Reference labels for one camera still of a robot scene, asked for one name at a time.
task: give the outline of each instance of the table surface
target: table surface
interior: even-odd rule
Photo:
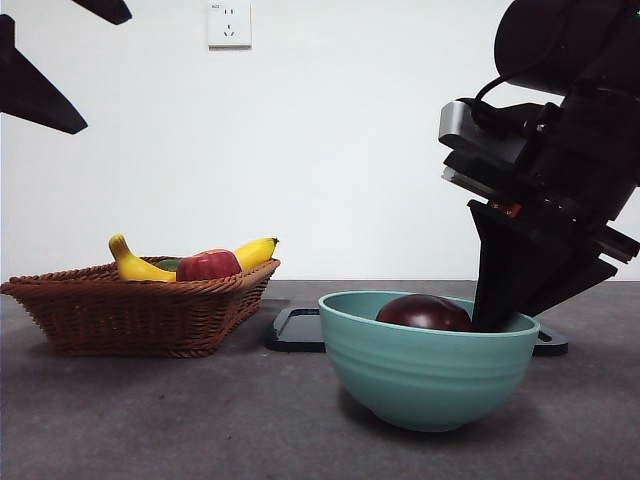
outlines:
[[[11,298],[2,310],[2,479],[640,478],[640,283],[545,312],[569,353],[534,357],[510,399],[447,433],[378,420],[325,354],[268,350],[281,309],[342,290],[473,298],[464,281],[272,281],[212,356],[62,358]]]

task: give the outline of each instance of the wicker basket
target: wicker basket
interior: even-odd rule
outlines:
[[[146,257],[156,262],[167,257]],[[218,280],[123,281],[114,263],[13,277],[11,295],[62,355],[204,357],[260,306],[271,259]]]

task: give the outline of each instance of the teal bowl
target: teal bowl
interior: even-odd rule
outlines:
[[[444,432],[479,420],[521,383],[540,325],[515,315],[498,333],[449,332],[377,322],[408,292],[332,293],[318,301],[329,361],[345,389],[382,420]],[[473,302],[445,297],[467,310]]]

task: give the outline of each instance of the green fruit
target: green fruit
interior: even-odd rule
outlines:
[[[181,258],[165,258],[164,260],[160,260],[156,263],[156,267],[161,268],[162,270],[166,270],[167,272],[176,272],[178,271],[178,264],[180,263]]]

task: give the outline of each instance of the wall socket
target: wall socket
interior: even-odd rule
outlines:
[[[251,3],[242,0],[211,3],[207,30],[209,50],[251,48]]]

